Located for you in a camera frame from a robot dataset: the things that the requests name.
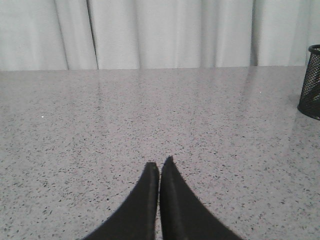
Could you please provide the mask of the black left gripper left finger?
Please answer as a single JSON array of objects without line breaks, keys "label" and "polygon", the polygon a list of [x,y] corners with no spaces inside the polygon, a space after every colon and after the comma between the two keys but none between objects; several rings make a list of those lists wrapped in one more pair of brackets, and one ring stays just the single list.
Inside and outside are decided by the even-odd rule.
[{"label": "black left gripper left finger", "polygon": [[142,175],[120,207],[85,240],[154,240],[159,169],[146,163]]}]

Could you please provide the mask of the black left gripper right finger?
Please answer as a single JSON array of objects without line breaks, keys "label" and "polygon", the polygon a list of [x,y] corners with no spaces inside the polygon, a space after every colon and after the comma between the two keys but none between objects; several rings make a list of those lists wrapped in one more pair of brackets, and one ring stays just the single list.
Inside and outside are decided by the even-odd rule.
[{"label": "black left gripper right finger", "polygon": [[199,201],[169,156],[161,171],[160,219],[164,240],[239,240]]}]

